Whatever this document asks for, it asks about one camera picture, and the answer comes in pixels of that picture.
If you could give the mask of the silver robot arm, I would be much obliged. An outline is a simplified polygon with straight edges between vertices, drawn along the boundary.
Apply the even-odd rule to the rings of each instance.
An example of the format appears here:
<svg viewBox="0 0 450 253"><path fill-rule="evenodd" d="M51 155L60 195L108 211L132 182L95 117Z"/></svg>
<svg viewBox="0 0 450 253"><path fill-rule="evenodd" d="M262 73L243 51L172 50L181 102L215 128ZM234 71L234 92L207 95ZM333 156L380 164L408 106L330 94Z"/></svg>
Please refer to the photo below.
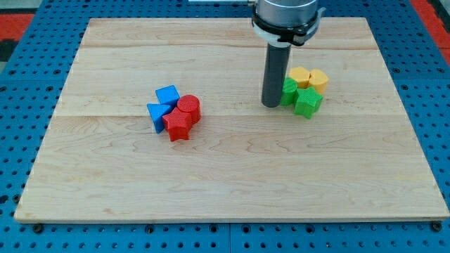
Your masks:
<svg viewBox="0 0 450 253"><path fill-rule="evenodd" d="M252 26L271 46L303 46L316 34L325 10L318 0L257 0Z"/></svg>

